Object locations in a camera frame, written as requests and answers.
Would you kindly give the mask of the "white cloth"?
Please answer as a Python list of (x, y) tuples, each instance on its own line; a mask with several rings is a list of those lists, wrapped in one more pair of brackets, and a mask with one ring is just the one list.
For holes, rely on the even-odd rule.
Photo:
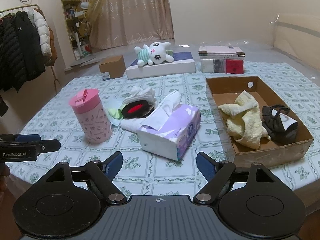
[(123, 119), (120, 122), (120, 127), (126, 131), (137, 133), (145, 122), (146, 118)]

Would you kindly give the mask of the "black red soft item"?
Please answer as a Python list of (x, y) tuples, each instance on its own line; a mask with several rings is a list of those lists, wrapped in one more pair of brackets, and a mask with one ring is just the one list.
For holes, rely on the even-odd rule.
[(127, 104), (121, 113), (124, 119), (146, 118), (155, 109), (154, 105), (146, 100), (139, 100)]

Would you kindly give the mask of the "light blue face mask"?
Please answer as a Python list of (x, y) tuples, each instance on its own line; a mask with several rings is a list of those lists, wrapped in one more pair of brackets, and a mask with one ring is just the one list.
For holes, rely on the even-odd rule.
[(124, 108), (123, 99), (116, 98), (104, 102), (106, 114), (110, 123), (119, 126), (123, 119), (122, 109)]

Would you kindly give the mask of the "pink lidded cup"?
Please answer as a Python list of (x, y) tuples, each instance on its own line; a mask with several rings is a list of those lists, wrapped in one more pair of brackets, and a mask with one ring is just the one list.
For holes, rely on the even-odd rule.
[(69, 100), (69, 105), (89, 142), (99, 144), (111, 136), (111, 123), (101, 102), (98, 89), (79, 91)]

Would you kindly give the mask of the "yellow towel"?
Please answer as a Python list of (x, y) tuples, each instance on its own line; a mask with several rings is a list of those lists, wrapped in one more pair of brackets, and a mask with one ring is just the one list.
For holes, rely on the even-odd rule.
[(244, 90), (234, 103), (225, 103), (218, 109), (226, 118), (227, 133), (235, 142), (258, 150), (261, 139), (270, 139), (263, 127), (259, 103), (249, 92)]

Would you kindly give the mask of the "purple tissue box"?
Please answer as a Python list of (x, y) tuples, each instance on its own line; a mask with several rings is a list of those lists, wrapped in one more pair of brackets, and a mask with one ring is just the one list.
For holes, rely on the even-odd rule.
[(185, 154), (200, 128), (198, 107), (181, 103), (174, 90), (142, 121), (137, 130), (142, 150), (178, 161)]

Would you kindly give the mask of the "floral green tablecloth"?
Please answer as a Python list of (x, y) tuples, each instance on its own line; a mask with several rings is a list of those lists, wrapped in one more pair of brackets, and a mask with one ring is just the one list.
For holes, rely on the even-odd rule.
[[(298, 115), (313, 137), (303, 159), (275, 167), (273, 173), (292, 190), (306, 193), (318, 190), (319, 87), (287, 63), (247, 61), (245, 75), (260, 77)], [(82, 166), (121, 151), (123, 168), (115, 183), (125, 195), (195, 194), (206, 183), (196, 168), (196, 154), (202, 151), (215, 160), (223, 160), (226, 154), (220, 139), (225, 132), (218, 110), (210, 107), (206, 96), (206, 79), (210, 77), (209, 73), (196, 72), (138, 80), (122, 77), (103, 81), (97, 75), (72, 80), (23, 129), (24, 134), (35, 133), (42, 139), (59, 140), (60, 150), (42, 154), (37, 161), (10, 163), (9, 190), (15, 196), (21, 195), (58, 162)], [(126, 98), (133, 87), (153, 88), (157, 100), (177, 90), (183, 103), (200, 109), (200, 129), (182, 160), (167, 160), (143, 151), (138, 136), (121, 128), (113, 128), (111, 137), (99, 145), (85, 140), (68, 100), (82, 88), (96, 88), (102, 102), (107, 103), (112, 99)]]

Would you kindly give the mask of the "black jacket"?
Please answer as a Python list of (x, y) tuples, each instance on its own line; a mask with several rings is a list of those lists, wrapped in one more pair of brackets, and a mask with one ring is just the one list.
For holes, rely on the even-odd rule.
[(27, 12), (1, 18), (1, 90), (19, 91), (45, 71), (40, 36)]

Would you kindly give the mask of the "brown jacket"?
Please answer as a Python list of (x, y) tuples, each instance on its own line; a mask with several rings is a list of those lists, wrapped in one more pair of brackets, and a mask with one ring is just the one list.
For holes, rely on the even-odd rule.
[[(41, 9), (35, 8), (35, 10), (38, 11), (39, 13), (41, 13), (42, 16), (44, 17), (43, 12), (41, 11)], [(54, 46), (54, 34), (53, 34), (53, 31), (50, 28), (50, 26), (49, 26), (49, 30), (50, 30), (50, 46), (51, 46), (51, 50), (52, 50), (52, 56), (44, 56), (44, 57), (46, 58), (45, 65), (47, 67), (53, 67), (54, 64), (55, 64), (55, 61), (57, 59), (57, 52), (56, 52), (56, 49), (55, 49), (55, 46)]]

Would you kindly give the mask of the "white puffer jacket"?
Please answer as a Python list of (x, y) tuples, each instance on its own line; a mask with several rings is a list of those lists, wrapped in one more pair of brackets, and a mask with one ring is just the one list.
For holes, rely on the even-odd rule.
[(27, 9), (27, 14), (29, 20), (39, 35), (42, 54), (44, 56), (52, 56), (52, 50), (50, 46), (50, 30), (46, 20), (42, 14), (35, 9)]

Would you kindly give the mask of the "small brown cardboard box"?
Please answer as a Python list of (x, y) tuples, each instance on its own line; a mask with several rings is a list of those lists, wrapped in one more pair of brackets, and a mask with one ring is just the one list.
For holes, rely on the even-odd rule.
[(99, 70), (103, 81), (122, 77), (126, 70), (123, 55), (103, 59), (99, 63)]

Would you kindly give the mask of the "small green box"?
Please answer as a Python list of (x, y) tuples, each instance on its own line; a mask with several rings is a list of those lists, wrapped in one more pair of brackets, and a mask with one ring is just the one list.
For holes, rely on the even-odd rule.
[(166, 50), (166, 53), (167, 53), (168, 55), (170, 55), (170, 56), (173, 56), (172, 50)]

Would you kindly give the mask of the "white plush bunny toy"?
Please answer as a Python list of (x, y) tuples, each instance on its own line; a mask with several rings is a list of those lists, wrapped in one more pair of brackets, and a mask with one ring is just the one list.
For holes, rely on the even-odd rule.
[(145, 65), (174, 62), (174, 57), (167, 53), (170, 46), (170, 42), (153, 42), (150, 46), (144, 44), (143, 48), (136, 46), (134, 50), (137, 56), (137, 66), (144, 67)]

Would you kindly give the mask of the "standing fan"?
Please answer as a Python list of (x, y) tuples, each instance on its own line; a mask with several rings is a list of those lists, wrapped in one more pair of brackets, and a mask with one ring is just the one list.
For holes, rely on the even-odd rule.
[(76, 40), (76, 45), (77, 45), (77, 51), (80, 55), (80, 59), (75, 60), (70, 67), (78, 67), (81, 66), (82, 64), (88, 63), (96, 58), (95, 55), (90, 53), (89, 55), (85, 56), (83, 53), (83, 50), (80, 45), (80, 38), (78, 35), (78, 27), (76, 26), (77, 23), (84, 24), (86, 27), (86, 30), (89, 34), (91, 34), (93, 24), (95, 21), (99, 18), (102, 8), (103, 8), (103, 3), (104, 0), (90, 0), (89, 2), (81, 2), (80, 8), (84, 12), (82, 19), (84, 21), (80, 21), (79, 17), (75, 17), (75, 25), (74, 25), (74, 32), (73, 32), (73, 37)]

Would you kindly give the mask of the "wooden bookshelf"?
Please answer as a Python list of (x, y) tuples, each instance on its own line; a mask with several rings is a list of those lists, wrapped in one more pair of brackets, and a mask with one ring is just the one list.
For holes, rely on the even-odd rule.
[(61, 0), (70, 43), (76, 60), (91, 53), (82, 0)]

